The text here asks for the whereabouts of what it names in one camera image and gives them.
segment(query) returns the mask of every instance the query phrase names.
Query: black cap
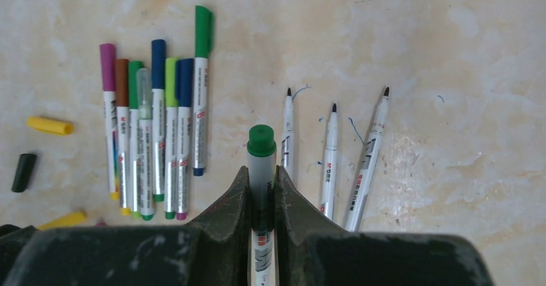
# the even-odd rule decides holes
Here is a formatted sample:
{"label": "black cap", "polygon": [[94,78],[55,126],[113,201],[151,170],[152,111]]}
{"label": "black cap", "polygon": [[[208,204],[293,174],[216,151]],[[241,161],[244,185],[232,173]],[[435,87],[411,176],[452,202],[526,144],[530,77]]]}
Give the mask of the black cap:
{"label": "black cap", "polygon": [[19,156],[19,163],[17,164],[17,171],[15,172],[14,184],[12,185],[12,191],[14,193],[22,193],[26,190],[37,159],[38,156],[30,153],[21,154]]}

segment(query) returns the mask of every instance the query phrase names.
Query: light green marker cap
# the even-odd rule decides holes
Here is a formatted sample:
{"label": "light green marker cap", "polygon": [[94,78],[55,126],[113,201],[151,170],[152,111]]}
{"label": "light green marker cap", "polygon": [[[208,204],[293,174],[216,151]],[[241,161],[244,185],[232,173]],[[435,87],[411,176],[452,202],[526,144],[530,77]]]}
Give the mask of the light green marker cap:
{"label": "light green marker cap", "polygon": [[145,221],[151,220],[153,218],[153,214],[151,215],[142,215],[142,219]]}
{"label": "light green marker cap", "polygon": [[138,109],[137,71],[144,67],[141,61],[129,62],[129,109]]}
{"label": "light green marker cap", "polygon": [[249,131],[247,151],[255,157],[267,157],[275,154],[277,144],[273,129],[267,125],[256,125]]}
{"label": "light green marker cap", "polygon": [[214,15],[203,6],[195,6],[195,57],[209,58],[213,35]]}
{"label": "light green marker cap", "polygon": [[165,60],[165,105],[167,107],[178,107],[175,97],[176,83],[176,61],[177,57],[169,57]]}

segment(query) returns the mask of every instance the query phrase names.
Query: marker pen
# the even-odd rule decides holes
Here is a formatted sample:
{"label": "marker pen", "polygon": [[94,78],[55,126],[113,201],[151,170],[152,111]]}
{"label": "marker pen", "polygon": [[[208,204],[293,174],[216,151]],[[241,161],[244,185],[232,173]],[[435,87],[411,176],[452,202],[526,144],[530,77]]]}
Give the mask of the marker pen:
{"label": "marker pen", "polygon": [[129,208],[129,89],[127,66],[129,60],[117,59],[114,70],[116,77],[116,109],[118,117],[118,158],[119,194],[121,215],[130,215]]}
{"label": "marker pen", "polygon": [[178,153],[178,182],[176,185],[176,219],[185,220],[189,211],[188,183],[190,179],[189,155],[191,149],[191,86],[193,81],[193,59],[176,62],[176,98],[178,99],[178,130],[176,152]]}
{"label": "marker pen", "polygon": [[212,12],[195,6],[195,62],[193,75],[193,175],[202,176],[207,165],[207,86],[212,51]]}
{"label": "marker pen", "polygon": [[155,202],[163,201],[165,175],[165,56],[167,44],[163,39],[152,41],[153,94],[153,195]]}
{"label": "marker pen", "polygon": [[365,156],[361,164],[357,185],[351,194],[352,198],[350,200],[349,212],[344,226],[347,231],[354,232],[358,231],[360,228],[362,213],[364,212],[364,206],[366,205],[366,199],[368,199],[368,192],[370,191],[370,185],[372,184],[373,171],[375,170],[375,164],[377,162],[377,157],[379,156],[379,148],[381,147],[381,139],[383,138],[383,129],[385,128],[385,118],[387,117],[388,108],[389,87],[383,92],[383,98],[377,106],[375,120],[373,121],[372,130],[370,131],[368,142],[366,143]]}
{"label": "marker pen", "polygon": [[328,129],[326,130],[326,149],[323,173],[323,199],[321,213],[334,218],[335,172],[337,169],[337,106],[332,106]]}
{"label": "marker pen", "polygon": [[165,138],[165,218],[174,218],[174,197],[176,184],[176,122],[178,102],[176,101],[175,69],[178,58],[169,57],[165,62],[165,105],[167,106],[167,136]]}
{"label": "marker pen", "polygon": [[140,204],[138,210],[143,220],[151,220],[155,213],[152,200],[151,134],[152,134],[152,84],[150,72],[141,68],[136,73],[138,88],[138,128],[140,129]]}
{"label": "marker pen", "polygon": [[292,105],[292,91],[287,91],[285,99],[285,113],[283,120],[283,156],[281,163],[286,169],[288,175],[294,180],[294,107]]}
{"label": "marker pen", "polygon": [[247,143],[249,182],[252,194],[252,246],[255,254],[256,285],[268,285],[273,253],[273,187],[277,145],[273,129],[256,125]]}
{"label": "marker pen", "polygon": [[138,130],[138,90],[137,87],[137,71],[143,68],[141,61],[129,62],[129,167],[130,171],[130,187],[129,187],[129,207],[131,215],[134,218],[140,218],[138,212],[138,189],[140,186],[140,169],[138,161],[140,154],[138,143],[140,142]]}
{"label": "marker pen", "polygon": [[111,43],[100,45],[100,67],[102,69],[102,96],[104,98],[104,120],[106,127],[106,160],[108,165],[108,191],[110,198],[119,199],[119,187],[116,172],[116,93],[114,61],[116,47]]}

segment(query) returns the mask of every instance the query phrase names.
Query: pen scribble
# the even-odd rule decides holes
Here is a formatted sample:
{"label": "pen scribble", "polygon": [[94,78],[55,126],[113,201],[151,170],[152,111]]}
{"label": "pen scribble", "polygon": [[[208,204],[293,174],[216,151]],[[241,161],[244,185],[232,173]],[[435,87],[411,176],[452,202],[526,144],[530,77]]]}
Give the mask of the pen scribble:
{"label": "pen scribble", "polygon": [[297,94],[299,94],[300,91],[306,90],[308,88],[311,88],[311,86],[309,86],[309,84],[306,84],[304,88],[300,88],[299,90],[297,90],[294,96],[292,96],[292,101],[294,101],[294,99],[296,98]]}
{"label": "pen scribble", "polygon": [[362,140],[362,137],[360,136],[360,133],[358,132],[357,127],[355,126],[355,123],[353,123],[353,119],[351,119],[351,117],[349,117],[349,121],[351,121],[351,125],[353,126],[355,132],[357,133],[357,136],[359,136],[360,141],[362,141],[362,144],[364,144],[364,140]]}

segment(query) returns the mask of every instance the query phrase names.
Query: yellow marker cap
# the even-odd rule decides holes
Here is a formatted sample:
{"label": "yellow marker cap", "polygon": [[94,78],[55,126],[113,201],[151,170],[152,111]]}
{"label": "yellow marker cap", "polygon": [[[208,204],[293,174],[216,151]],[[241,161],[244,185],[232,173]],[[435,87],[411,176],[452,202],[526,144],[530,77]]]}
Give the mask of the yellow marker cap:
{"label": "yellow marker cap", "polygon": [[70,135],[72,131],[74,131],[72,123],[44,119],[43,117],[29,117],[28,120],[26,120],[26,125],[37,131],[57,136]]}
{"label": "yellow marker cap", "polygon": [[87,216],[84,211],[74,212],[67,214],[61,218],[58,218],[56,220],[52,220],[51,222],[41,225],[38,227],[39,230],[47,230],[51,228],[59,228],[59,227],[70,227],[79,225],[87,220]]}

